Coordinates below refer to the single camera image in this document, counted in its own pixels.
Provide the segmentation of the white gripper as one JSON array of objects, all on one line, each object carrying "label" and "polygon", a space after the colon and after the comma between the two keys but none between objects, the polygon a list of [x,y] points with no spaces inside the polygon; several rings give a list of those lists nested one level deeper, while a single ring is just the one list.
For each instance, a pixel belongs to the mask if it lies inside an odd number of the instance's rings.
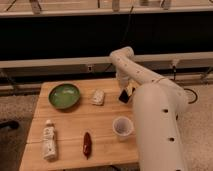
[{"label": "white gripper", "polygon": [[126,89],[128,95],[132,95],[135,87],[133,86],[130,77],[120,69],[116,70],[116,78],[121,89]]}]

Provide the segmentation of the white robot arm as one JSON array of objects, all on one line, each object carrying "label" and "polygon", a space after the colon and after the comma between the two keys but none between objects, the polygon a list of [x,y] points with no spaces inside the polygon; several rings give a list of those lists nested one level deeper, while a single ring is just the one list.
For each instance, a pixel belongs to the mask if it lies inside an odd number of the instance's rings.
[{"label": "white robot arm", "polygon": [[188,171],[176,117],[188,107],[186,91],[170,79],[133,61],[127,46],[110,53],[119,86],[139,84],[132,111],[140,171]]}]

